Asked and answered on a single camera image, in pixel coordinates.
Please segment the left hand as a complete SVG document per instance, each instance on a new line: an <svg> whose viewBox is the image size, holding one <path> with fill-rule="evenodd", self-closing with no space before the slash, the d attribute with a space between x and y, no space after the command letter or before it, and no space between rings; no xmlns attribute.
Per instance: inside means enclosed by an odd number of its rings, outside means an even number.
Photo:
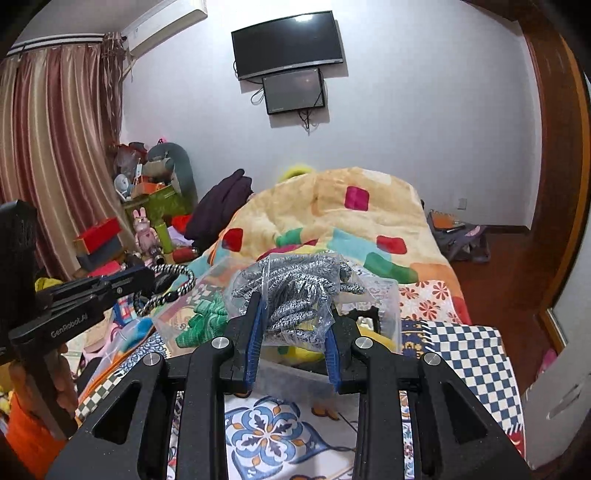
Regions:
<svg viewBox="0 0 591 480"><path fill-rule="evenodd" d="M66 344L57 349L57 363L49 369L54 387L57 390L57 403L73 416L78 406L76 388L71 375L69 362L64 357L68 352ZM27 386L27 372L18 361L9 365L9 376L21 409L30 416L40 417L35 407L32 390Z"/></svg>

